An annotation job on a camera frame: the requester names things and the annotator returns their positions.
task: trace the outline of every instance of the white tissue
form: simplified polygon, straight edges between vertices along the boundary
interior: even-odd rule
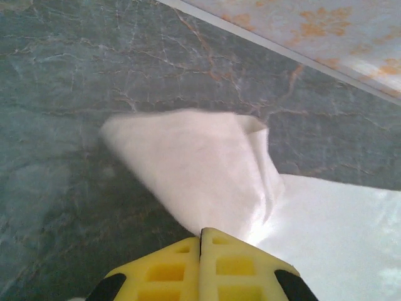
[[[105,142],[182,226],[213,227],[294,265],[324,301],[401,300],[401,193],[279,175],[250,116],[112,117]]]

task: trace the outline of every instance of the white paper sheet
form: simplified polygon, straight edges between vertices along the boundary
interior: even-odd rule
[[[401,192],[279,175],[250,116],[112,117],[114,153],[193,234],[214,227],[301,273],[320,300],[401,300]]]

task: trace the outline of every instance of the marble floor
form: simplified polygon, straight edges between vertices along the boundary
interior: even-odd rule
[[[189,236],[98,140],[118,112],[252,114],[279,172],[401,189],[400,107],[163,4],[0,0],[0,37],[0,300]]]

